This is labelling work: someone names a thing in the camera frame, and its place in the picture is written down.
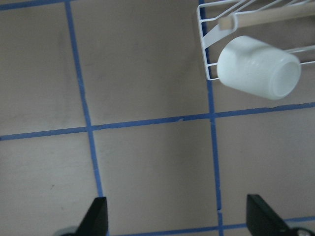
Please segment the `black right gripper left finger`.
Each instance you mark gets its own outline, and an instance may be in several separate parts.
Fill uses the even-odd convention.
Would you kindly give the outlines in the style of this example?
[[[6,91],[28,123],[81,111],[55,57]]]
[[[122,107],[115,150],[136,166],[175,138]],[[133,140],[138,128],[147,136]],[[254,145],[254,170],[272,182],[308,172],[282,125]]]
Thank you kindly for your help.
[[[76,236],[106,236],[109,230],[106,197],[97,197],[75,232]]]

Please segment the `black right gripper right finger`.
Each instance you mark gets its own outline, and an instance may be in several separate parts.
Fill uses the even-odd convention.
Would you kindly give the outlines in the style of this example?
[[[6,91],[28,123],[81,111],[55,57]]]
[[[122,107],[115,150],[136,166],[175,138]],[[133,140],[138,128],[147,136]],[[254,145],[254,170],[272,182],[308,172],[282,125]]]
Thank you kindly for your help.
[[[248,194],[246,225],[252,236],[289,236],[290,227],[258,194]]]

